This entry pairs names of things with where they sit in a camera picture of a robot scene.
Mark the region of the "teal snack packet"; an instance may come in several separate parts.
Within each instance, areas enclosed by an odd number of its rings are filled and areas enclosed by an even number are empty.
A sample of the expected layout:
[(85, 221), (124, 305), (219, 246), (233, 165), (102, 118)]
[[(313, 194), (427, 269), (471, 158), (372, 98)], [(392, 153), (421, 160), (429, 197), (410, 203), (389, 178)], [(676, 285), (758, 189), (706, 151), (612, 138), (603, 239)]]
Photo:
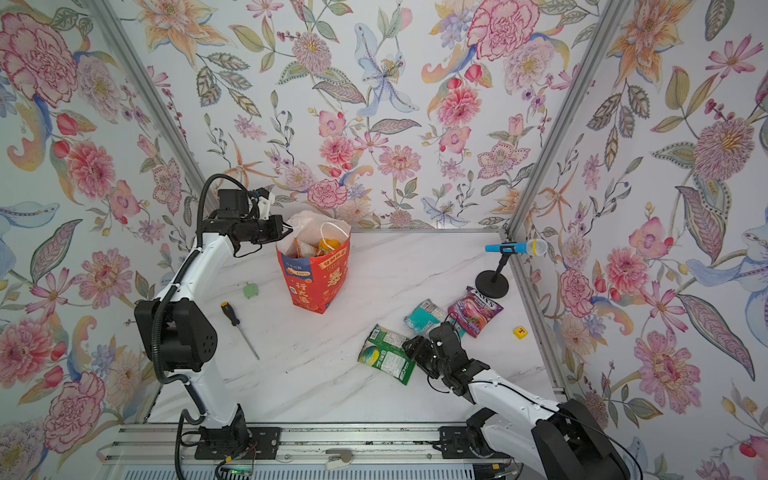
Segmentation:
[(405, 325), (416, 335), (427, 335), (429, 331), (443, 322), (448, 322), (452, 325), (456, 329), (459, 337), (465, 335), (463, 328), (449, 315), (449, 313), (430, 299), (422, 301), (404, 318)]

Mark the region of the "green snack packet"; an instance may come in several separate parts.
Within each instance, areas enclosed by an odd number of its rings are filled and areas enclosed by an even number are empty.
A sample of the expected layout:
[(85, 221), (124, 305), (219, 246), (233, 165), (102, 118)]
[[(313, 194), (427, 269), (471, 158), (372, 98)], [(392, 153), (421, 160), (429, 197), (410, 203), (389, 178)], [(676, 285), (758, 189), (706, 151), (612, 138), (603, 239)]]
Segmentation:
[(376, 325), (366, 337), (357, 362), (370, 366), (407, 385), (415, 368), (404, 349), (408, 338)]

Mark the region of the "magenta striped snack packet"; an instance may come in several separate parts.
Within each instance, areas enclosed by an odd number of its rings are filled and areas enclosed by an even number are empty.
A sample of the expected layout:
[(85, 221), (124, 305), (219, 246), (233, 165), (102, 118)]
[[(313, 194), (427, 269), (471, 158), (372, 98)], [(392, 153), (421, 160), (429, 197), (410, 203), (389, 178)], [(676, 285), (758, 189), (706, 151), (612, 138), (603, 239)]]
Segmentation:
[(503, 307), (495, 300), (468, 286), (466, 294), (448, 307), (448, 316), (469, 336), (477, 338)]

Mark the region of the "orange green noodle packet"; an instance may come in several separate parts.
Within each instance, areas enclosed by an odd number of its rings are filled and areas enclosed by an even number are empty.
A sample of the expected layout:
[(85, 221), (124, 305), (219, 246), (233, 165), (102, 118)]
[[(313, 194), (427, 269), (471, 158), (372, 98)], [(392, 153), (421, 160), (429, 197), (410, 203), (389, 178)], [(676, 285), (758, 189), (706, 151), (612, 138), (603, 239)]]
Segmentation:
[(294, 246), (297, 258), (314, 258), (318, 255), (319, 249), (317, 246), (301, 241), (298, 238), (294, 239)]

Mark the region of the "red paper gift bag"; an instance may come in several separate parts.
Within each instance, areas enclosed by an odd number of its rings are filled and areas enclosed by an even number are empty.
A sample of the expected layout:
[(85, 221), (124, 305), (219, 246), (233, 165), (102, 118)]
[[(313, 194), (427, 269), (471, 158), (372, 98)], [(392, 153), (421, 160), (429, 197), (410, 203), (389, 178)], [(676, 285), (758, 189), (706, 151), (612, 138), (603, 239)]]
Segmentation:
[[(341, 290), (348, 272), (351, 252), (351, 227), (313, 211), (293, 215), (288, 224), (292, 232), (276, 244), (277, 258), (292, 302), (307, 311), (322, 314)], [(331, 254), (318, 251), (314, 258), (297, 258), (294, 239), (317, 246), (323, 239), (343, 243)]]

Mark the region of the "yellow snack packet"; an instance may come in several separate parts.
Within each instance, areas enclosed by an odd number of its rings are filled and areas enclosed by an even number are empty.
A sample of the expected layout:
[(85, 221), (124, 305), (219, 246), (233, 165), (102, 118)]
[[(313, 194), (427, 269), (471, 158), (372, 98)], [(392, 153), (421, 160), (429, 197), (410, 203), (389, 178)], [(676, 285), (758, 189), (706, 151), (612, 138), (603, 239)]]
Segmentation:
[(323, 254), (331, 254), (342, 247), (343, 243), (334, 240), (323, 238), (318, 244), (318, 250)]

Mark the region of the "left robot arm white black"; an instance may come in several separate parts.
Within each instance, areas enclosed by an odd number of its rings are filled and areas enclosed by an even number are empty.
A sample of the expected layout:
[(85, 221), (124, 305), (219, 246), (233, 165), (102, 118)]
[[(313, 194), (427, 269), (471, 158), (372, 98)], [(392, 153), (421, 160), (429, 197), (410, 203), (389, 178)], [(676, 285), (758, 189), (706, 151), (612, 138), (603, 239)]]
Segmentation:
[(183, 411), (182, 421), (196, 426), (204, 441), (244, 446), (250, 438), (247, 422), (242, 407), (225, 392), (214, 362), (218, 333), (197, 301), (242, 244), (261, 247), (292, 229), (271, 214), (275, 196), (270, 190), (250, 190), (225, 174), (209, 177), (203, 187), (217, 180), (232, 186), (219, 191), (212, 213), (197, 211), (192, 249), (159, 294), (137, 303), (134, 317), (157, 380), (181, 383), (198, 411)]

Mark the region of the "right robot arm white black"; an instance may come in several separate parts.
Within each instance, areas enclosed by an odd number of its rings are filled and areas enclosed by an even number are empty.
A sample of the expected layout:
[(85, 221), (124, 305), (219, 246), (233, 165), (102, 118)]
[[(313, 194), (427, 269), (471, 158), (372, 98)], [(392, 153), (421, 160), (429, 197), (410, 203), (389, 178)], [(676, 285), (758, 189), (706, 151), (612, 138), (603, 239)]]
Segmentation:
[(583, 404), (544, 399), (471, 359), (453, 325), (444, 322), (403, 348), (428, 378), (478, 408), (463, 427), (439, 429), (445, 458), (508, 458), (547, 479), (632, 477), (632, 455), (618, 452)]

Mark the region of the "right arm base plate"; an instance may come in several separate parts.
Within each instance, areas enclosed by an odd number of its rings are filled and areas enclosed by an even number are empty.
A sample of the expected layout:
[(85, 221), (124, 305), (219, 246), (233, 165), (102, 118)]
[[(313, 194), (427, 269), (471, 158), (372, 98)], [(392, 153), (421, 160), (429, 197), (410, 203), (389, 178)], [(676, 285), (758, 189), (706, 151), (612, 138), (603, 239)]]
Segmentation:
[(477, 429), (468, 426), (442, 426), (433, 445), (444, 459), (507, 459), (508, 455), (492, 450)]

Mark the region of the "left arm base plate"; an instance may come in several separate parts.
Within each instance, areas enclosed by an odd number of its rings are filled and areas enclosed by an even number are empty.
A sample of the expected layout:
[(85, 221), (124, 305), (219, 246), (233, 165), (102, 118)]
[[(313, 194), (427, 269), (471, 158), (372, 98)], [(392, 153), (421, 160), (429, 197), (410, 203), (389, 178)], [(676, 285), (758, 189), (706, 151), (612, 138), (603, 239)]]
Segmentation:
[(243, 454), (246, 459), (275, 460), (282, 429), (279, 427), (248, 427), (248, 432), (232, 433), (228, 429), (200, 430), (196, 447), (196, 460), (235, 459)]

